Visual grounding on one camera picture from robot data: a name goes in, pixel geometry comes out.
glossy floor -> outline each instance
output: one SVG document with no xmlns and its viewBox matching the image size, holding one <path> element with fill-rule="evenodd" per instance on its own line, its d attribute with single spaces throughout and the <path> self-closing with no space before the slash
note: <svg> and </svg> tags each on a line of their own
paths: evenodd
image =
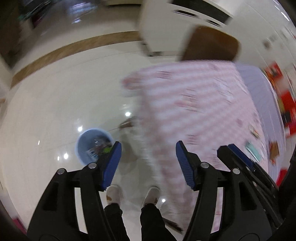
<svg viewBox="0 0 296 241">
<path fill-rule="evenodd" d="M 94 36 L 137 30 L 139 5 L 107 7 L 97 0 L 57 2 L 24 41 L 14 73 L 55 49 Z"/>
<path fill-rule="evenodd" d="M 80 132 L 98 127 L 123 144 L 113 183 L 124 190 L 127 232 L 131 240 L 141 239 L 141 204 L 156 183 L 149 166 L 131 151 L 125 132 L 118 129 L 125 113 L 133 113 L 133 99 L 122 95 L 120 80 L 140 68 L 174 60 L 147 57 L 140 42 L 114 44 L 59 60 L 11 90 L 1 118 L 0 160 L 4 185 L 26 227 L 56 170 L 83 167 L 74 154 Z M 105 194 L 102 200 L 105 205 Z M 85 231 L 81 207 L 78 215 Z"/>
</svg>

leg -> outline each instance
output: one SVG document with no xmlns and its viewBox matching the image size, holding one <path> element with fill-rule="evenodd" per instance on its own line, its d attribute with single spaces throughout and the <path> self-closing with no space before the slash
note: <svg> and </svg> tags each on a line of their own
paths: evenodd
<svg viewBox="0 0 296 241">
<path fill-rule="evenodd" d="M 126 228 L 122 220 L 122 210 L 120 209 L 121 189 L 111 185 L 107 190 L 107 206 L 104 208 L 106 217 L 111 227 L 112 233 L 117 241 L 130 241 Z"/>
<path fill-rule="evenodd" d="M 159 189 L 152 187 L 144 201 L 140 216 L 142 241 L 176 241 L 165 227 L 163 217 L 155 206 L 160 196 Z"/>
</svg>

